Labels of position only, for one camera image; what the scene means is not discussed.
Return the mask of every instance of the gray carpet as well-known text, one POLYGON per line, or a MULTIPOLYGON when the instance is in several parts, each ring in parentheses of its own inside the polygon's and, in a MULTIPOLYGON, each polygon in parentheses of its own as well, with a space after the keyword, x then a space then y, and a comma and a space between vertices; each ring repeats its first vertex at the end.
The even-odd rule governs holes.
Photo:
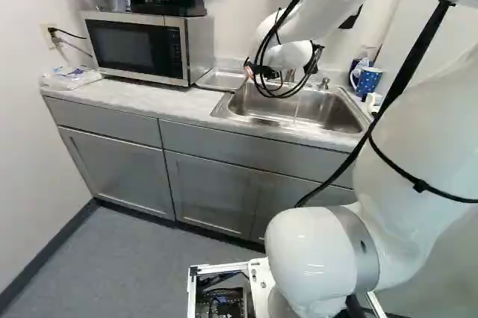
POLYGON ((261 254, 100 208, 2 318, 185 318, 187 268, 261 254))

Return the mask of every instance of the faucet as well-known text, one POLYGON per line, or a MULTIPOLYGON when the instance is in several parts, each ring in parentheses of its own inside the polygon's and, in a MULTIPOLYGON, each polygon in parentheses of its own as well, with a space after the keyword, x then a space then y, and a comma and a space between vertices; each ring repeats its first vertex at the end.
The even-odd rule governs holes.
POLYGON ((329 90, 329 82, 330 82, 330 78, 323 77, 322 78, 322 83, 317 85, 317 89, 318 90, 329 90))

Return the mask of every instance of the countertop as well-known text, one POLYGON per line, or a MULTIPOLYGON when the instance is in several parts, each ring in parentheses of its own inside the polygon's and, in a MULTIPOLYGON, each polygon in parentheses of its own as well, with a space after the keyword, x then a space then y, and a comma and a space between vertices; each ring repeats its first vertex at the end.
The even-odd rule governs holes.
POLYGON ((44 96, 86 105, 120 110, 162 120, 198 125, 205 128, 265 137, 340 152, 350 152, 360 136, 351 137, 334 131, 311 133, 266 126, 250 126, 231 119, 211 116, 224 93, 196 87, 178 88, 160 84, 102 79, 75 90, 41 88, 44 96))

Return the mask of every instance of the microwave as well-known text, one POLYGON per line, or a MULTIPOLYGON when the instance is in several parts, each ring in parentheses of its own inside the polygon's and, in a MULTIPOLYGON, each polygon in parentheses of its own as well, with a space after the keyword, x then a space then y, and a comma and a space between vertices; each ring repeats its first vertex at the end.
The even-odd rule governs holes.
POLYGON ((96 69, 106 75, 189 87, 214 65, 209 16, 82 12, 96 69))

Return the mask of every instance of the stainless steel sink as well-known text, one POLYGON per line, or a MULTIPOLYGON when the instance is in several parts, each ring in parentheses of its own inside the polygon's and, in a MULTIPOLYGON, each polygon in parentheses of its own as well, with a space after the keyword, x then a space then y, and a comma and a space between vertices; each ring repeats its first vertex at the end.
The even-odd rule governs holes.
MULTIPOLYGON (((276 89, 278 84, 267 86, 276 89)), ((275 93, 290 88, 285 84, 275 93)), ((328 130, 349 135, 360 135, 368 124, 367 118, 341 87, 328 90, 305 87, 290 98, 270 99, 263 97, 252 81, 246 81, 235 94, 225 94, 211 115, 251 125, 328 130)))

